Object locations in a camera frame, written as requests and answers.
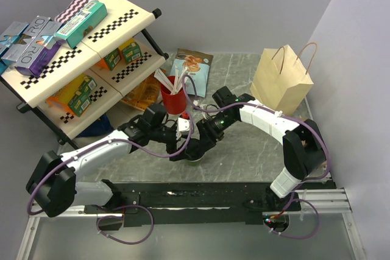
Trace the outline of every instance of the shelving unit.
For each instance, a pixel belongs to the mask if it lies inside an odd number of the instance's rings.
[[[77,146],[72,139],[111,109],[168,58],[145,29],[161,15],[159,9],[148,12],[128,0],[98,1],[105,4],[108,15],[73,50],[61,46],[41,76],[23,76],[9,68],[0,78],[22,101],[17,107],[21,113],[33,111],[57,135],[60,144],[68,142],[74,148]],[[141,59],[128,65],[121,60],[113,71],[94,66],[139,32],[142,32],[153,48],[139,43],[143,52]],[[97,87],[90,96],[91,105],[81,117],[46,104],[50,95],[83,72],[95,79]]]

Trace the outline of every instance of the paper bag handle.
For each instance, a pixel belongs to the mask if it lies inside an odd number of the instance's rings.
[[[282,67],[280,68],[279,74],[282,74],[283,65],[285,64],[285,55],[286,55],[286,49],[285,49],[285,47],[284,47],[284,46],[280,47],[280,48],[278,49],[278,51],[276,51],[275,55],[271,58],[271,60],[273,60],[274,57],[276,56],[276,54],[278,54],[279,50],[282,49],[282,48],[283,48],[283,60],[282,60]]]
[[[316,46],[316,50],[314,51],[314,54],[313,54],[313,56],[311,57],[311,59],[310,59],[310,63],[309,63],[309,66],[307,67],[307,69],[306,69],[306,73],[305,73],[305,75],[307,75],[307,72],[309,71],[309,68],[310,68],[310,65],[311,65],[311,62],[313,61],[313,58],[314,58],[314,56],[316,55],[316,53],[317,53],[317,49],[318,49],[318,45],[317,45],[317,43],[316,42],[311,42],[311,43],[308,43],[305,47],[303,47],[302,48],[302,50],[298,53],[298,56],[297,56],[297,58],[295,59],[295,61],[297,61],[298,59],[299,59],[299,57],[300,57],[300,55],[302,54],[302,52],[303,52],[303,50],[305,50],[306,49],[306,47],[307,46],[309,46],[309,45],[315,45]]]

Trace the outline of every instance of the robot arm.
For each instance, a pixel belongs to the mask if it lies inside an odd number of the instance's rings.
[[[226,86],[215,92],[213,99],[219,107],[237,102],[261,105],[248,94],[236,97]],[[150,140],[164,143],[169,154],[176,153],[177,143],[180,137],[186,137],[190,130],[190,123],[179,118],[176,124],[167,127],[163,123],[165,116],[164,106],[153,104],[142,116],[133,118],[105,138],[89,146],[63,153],[60,156],[54,152],[45,153],[26,186],[27,191],[31,194],[48,172],[60,163],[72,159],[72,162],[59,169],[43,184],[35,197],[49,217],[57,216],[70,206],[76,205],[99,205],[107,209],[121,206],[121,193],[113,183],[108,180],[92,183],[80,182],[79,178],[109,160],[138,149],[129,141],[139,146],[147,145]],[[220,111],[213,117],[198,121],[196,125],[199,130],[199,139],[190,138],[185,150],[169,159],[171,161],[201,159],[206,151],[223,139],[224,130],[237,121],[254,125],[283,144],[285,168],[271,184],[275,200],[282,199],[289,194],[325,160],[321,147],[307,129],[280,115],[247,105],[235,105]],[[313,121],[306,120],[306,123],[319,134]]]

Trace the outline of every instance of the purple box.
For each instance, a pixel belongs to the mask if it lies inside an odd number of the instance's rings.
[[[15,63],[15,69],[25,76],[36,76],[44,70],[60,48],[60,44],[54,39],[54,33],[61,28],[62,23],[50,21],[45,25],[39,35],[23,52]]]

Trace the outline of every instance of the blue box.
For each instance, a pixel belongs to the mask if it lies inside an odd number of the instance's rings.
[[[13,65],[18,61],[20,56],[23,55],[23,52],[27,49],[27,47],[31,44],[36,36],[39,35],[41,30],[45,27],[45,25],[50,21],[50,18],[45,16],[37,16],[24,30],[20,39],[13,44],[8,51],[1,57],[1,60],[7,66]]]
[[[14,64],[19,73],[39,77],[44,67],[60,48],[60,43],[54,39],[54,34],[61,26],[62,23],[57,21],[50,21],[45,25]]]
[[[55,33],[55,39],[65,47],[73,49],[106,16],[104,3],[92,0]]]
[[[28,26],[28,23],[21,23],[19,21],[14,21],[1,35],[0,35],[0,58],[7,52],[8,48],[15,44],[25,28]],[[0,74],[7,69],[7,65],[0,61]]]

